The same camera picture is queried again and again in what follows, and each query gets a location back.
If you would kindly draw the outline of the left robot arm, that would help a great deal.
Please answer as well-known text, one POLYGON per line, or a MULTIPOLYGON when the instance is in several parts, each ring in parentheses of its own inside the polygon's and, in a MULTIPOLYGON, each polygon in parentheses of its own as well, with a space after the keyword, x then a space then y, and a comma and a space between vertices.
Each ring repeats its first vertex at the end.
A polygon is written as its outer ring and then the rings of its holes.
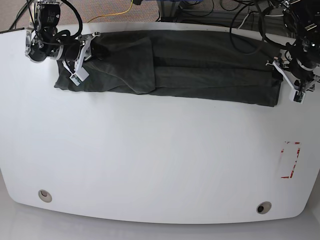
POLYGON ((273 0, 272 5, 262 12, 258 28, 267 43, 290 54, 291 59, 288 60, 288 64, 284 64, 279 58, 274 63, 297 95, 300 97, 306 91, 312 91, 315 83, 320 81, 320 77, 314 74, 314 69, 320 65, 320 2, 273 0), (265 36, 266 31, 262 29, 262 21, 275 8, 282 9, 283 23, 295 36, 293 44, 282 45, 265 36))

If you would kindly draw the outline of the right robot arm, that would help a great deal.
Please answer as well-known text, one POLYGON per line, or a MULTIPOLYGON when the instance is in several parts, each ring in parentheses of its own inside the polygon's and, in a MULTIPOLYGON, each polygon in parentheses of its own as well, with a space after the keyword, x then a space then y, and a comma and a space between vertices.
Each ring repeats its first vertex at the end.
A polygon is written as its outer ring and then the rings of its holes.
POLYGON ((100 32, 82 35, 83 21, 77 9, 67 0, 62 1, 74 13, 78 30, 72 34, 68 29, 58 31, 61 6, 57 0, 28 0, 29 26, 26 29, 25 55, 34 63, 50 58, 62 62, 76 85, 84 82, 89 73, 83 63, 92 56, 92 41, 100 32))

